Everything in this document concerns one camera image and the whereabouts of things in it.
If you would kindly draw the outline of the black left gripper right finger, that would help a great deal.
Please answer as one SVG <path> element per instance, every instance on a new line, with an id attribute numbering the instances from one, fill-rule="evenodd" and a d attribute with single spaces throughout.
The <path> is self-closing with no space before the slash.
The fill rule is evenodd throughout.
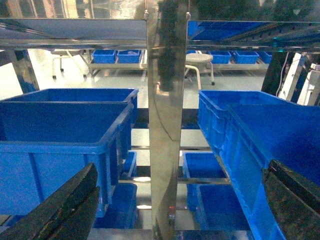
<path id="1" fill-rule="evenodd" d="M 270 210 L 287 240 L 320 238 L 320 186 L 273 159 L 262 169 Z"/>

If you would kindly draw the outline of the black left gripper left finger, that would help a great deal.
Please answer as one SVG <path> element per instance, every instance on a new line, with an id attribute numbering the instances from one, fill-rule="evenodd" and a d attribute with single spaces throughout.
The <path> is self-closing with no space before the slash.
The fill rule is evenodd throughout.
<path id="1" fill-rule="evenodd" d="M 45 201 L 0 234 L 2 240 L 86 240 L 95 221 L 100 188 L 89 163 Z"/>

